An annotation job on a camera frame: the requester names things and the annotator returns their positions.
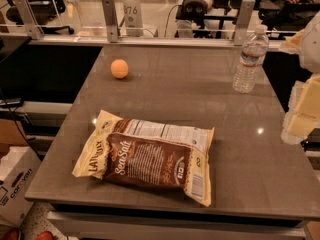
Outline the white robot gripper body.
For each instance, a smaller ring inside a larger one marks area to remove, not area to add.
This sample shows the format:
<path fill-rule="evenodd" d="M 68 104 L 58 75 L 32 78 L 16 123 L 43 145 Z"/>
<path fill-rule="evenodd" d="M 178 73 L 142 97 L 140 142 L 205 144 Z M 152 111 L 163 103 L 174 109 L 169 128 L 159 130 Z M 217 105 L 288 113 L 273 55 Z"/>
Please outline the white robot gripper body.
<path fill-rule="evenodd" d="M 320 73 L 320 11 L 304 29 L 299 61 L 302 68 L 312 73 Z"/>

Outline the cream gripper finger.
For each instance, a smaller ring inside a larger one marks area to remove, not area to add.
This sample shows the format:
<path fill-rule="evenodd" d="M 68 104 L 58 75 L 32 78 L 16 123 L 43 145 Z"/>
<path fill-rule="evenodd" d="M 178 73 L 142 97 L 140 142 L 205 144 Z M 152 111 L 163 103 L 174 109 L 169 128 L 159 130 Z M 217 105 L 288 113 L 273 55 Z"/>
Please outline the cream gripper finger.
<path fill-rule="evenodd" d="M 279 50 L 288 54 L 298 54 L 303 34 L 304 31 L 301 30 L 292 37 L 286 37 L 285 41 L 280 45 Z"/>
<path fill-rule="evenodd" d="M 306 82 L 295 82 L 288 107 L 289 111 L 284 117 L 281 138 L 287 144 L 299 144 L 320 122 L 319 74 L 313 74 Z"/>

